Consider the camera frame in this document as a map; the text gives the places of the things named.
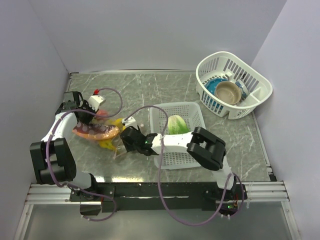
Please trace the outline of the fake yellow banana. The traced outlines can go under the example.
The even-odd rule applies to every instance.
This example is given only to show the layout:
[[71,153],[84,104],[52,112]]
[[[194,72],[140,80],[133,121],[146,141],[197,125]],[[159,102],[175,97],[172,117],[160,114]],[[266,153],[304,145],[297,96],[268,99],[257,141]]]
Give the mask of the fake yellow banana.
[[103,138],[102,140],[98,141],[98,144],[101,148],[109,149],[111,151],[114,151],[117,155],[119,152],[122,151],[123,143],[120,138],[120,134],[124,131],[126,128],[123,124],[123,118],[112,118],[107,119],[104,123],[107,127],[113,127],[112,130],[109,130],[107,135],[109,135],[107,138]]

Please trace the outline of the clear zip bag pink slider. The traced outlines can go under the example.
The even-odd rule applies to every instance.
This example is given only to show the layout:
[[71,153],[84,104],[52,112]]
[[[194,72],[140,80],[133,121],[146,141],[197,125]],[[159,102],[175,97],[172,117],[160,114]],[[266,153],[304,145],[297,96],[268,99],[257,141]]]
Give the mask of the clear zip bag pink slider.
[[120,138],[120,133],[125,129],[122,120],[122,118],[94,116],[89,124],[79,121],[72,132],[78,137],[98,144],[103,149],[112,151],[112,158],[115,160],[126,153]]

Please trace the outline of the fake green lettuce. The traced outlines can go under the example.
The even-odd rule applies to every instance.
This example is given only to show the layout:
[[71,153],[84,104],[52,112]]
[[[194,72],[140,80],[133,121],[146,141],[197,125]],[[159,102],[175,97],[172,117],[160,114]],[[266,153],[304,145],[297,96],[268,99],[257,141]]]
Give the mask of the fake green lettuce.
[[179,115],[170,116],[167,127],[169,135],[185,134],[190,131],[184,119]]

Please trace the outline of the fake red tomato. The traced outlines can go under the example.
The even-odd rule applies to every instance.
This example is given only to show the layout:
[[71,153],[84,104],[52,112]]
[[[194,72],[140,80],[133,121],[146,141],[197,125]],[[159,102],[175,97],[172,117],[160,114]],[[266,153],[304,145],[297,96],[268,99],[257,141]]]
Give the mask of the fake red tomato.
[[103,110],[103,109],[99,109],[96,113],[96,118],[108,118],[109,114],[107,111]]

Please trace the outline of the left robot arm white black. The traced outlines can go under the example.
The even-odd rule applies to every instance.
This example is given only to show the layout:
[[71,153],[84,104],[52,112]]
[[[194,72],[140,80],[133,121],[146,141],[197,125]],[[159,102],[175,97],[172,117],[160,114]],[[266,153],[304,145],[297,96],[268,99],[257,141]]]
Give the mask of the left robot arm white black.
[[63,102],[55,112],[55,120],[49,132],[39,142],[30,145],[29,151],[36,182],[40,185],[57,185],[82,189],[81,195],[88,201],[97,199],[100,189],[91,173],[77,169],[68,145],[68,139],[76,126],[87,126],[97,110],[90,107],[78,91],[64,93]]

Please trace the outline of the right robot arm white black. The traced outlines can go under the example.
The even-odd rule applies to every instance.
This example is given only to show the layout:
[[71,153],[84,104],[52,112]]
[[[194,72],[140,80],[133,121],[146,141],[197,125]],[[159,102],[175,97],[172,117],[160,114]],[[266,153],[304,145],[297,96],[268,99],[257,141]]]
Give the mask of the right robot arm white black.
[[227,161],[226,143],[208,130],[196,127],[183,134],[143,135],[140,130],[129,126],[120,134],[120,139],[128,152],[159,156],[161,162],[164,154],[188,154],[203,168],[213,171],[217,197],[226,201],[236,198],[237,183]]

